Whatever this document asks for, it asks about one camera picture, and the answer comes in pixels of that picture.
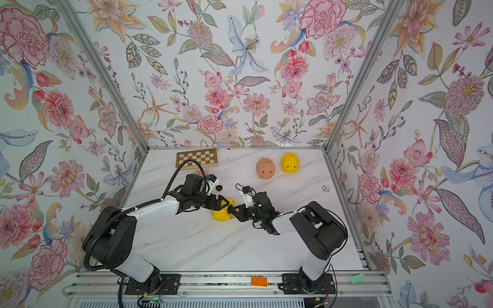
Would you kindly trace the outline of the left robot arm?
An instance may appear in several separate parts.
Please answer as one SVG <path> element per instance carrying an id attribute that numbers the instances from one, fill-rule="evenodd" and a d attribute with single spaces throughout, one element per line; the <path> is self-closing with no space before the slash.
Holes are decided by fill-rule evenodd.
<path id="1" fill-rule="evenodd" d="M 190 174 L 184 184 L 162 197 L 125 209 L 104 209 L 83 242 L 83 266 L 87 271 L 110 270 L 141 284 L 156 284 L 159 269 L 133 251 L 135 234 L 161 219 L 197 209 L 221 211 L 230 202 L 215 195 L 218 179 Z"/>

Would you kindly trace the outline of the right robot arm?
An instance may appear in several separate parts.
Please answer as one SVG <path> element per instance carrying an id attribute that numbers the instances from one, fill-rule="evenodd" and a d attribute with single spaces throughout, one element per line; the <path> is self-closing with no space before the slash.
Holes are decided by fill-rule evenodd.
<path id="1" fill-rule="evenodd" d="M 332 211 L 316 201 L 298 210 L 275 210 L 266 192 L 259 192 L 251 200 L 239 206 L 228 206 L 228 213 L 238 221 L 259 223 L 268 234 L 295 232 L 309 250 L 299 271 L 299 278 L 308 286 L 322 280 L 333 255 L 345 246 L 349 235 L 347 227 Z"/>

